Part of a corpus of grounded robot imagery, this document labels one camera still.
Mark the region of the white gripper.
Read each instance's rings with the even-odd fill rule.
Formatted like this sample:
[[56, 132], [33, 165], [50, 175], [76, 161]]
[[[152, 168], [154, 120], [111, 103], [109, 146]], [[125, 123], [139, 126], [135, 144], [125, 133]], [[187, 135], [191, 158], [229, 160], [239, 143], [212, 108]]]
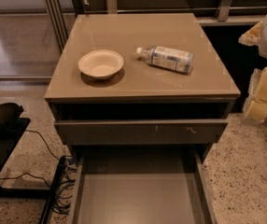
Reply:
[[[257, 46], [261, 26], [261, 21], [256, 23], [239, 37], [238, 42], [245, 46]], [[259, 125], [267, 119], [267, 67], [261, 72], [259, 84], [255, 90], [255, 98], [265, 103], [246, 98], [242, 116], [242, 122], [246, 125]]]

